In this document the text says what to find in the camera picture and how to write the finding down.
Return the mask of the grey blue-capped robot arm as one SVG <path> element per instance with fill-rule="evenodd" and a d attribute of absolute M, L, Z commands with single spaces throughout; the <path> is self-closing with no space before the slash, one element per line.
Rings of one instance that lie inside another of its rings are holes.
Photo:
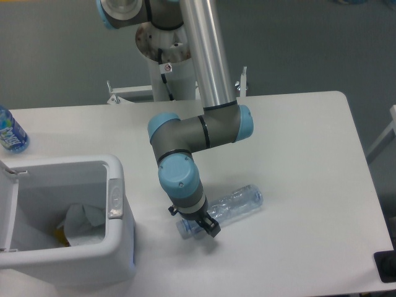
<path fill-rule="evenodd" d="M 231 85 L 215 1 L 97 1 L 105 27 L 136 25 L 136 46 L 152 67 L 156 100 L 200 95 L 203 114 L 160 113 L 148 136 L 172 215 L 196 222 L 210 236 L 221 228 L 209 205 L 193 153 L 250 137 L 254 122 Z"/>

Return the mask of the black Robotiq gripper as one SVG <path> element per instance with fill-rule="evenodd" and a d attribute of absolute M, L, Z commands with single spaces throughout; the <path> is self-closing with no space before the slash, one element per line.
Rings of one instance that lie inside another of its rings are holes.
<path fill-rule="evenodd" d="M 172 205 L 168 208 L 169 213 L 175 216 L 180 214 L 185 220 L 197 221 L 198 225 L 211 237 L 216 237 L 220 232 L 219 223 L 207 214 L 208 204 L 203 204 L 201 207 L 176 207 Z"/>

